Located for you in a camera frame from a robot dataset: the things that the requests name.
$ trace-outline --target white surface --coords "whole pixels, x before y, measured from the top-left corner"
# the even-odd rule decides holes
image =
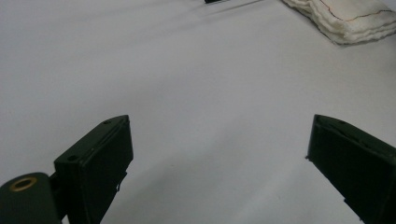
[[[103,223],[358,224],[304,159],[312,118],[396,146],[396,35],[338,47],[275,0],[4,0],[0,52],[1,183],[130,115]]]

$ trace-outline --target circular hole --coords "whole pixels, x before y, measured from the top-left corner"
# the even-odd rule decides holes
[[[29,177],[25,177],[22,179],[19,179],[17,181],[15,181],[11,187],[9,187],[10,190],[18,192],[24,189],[29,189],[30,187],[32,187],[35,182],[37,182],[37,178],[29,176]]]
[[[68,161],[75,161],[77,158],[78,158],[78,156],[73,155],[73,156],[69,156],[69,157],[67,158],[67,160],[68,160]]]

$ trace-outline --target white table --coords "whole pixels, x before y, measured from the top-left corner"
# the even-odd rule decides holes
[[[102,223],[361,223],[304,156],[314,114],[396,146],[396,35],[336,46],[276,0],[0,5],[1,184],[128,114]]]

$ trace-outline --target folded white towel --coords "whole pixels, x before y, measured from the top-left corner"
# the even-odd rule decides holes
[[[396,12],[377,0],[283,0],[337,44],[375,40],[396,31]]]

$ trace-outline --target white cloth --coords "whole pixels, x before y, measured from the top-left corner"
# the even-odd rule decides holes
[[[355,44],[392,35],[396,12],[377,0],[283,0],[317,24],[337,44]]]

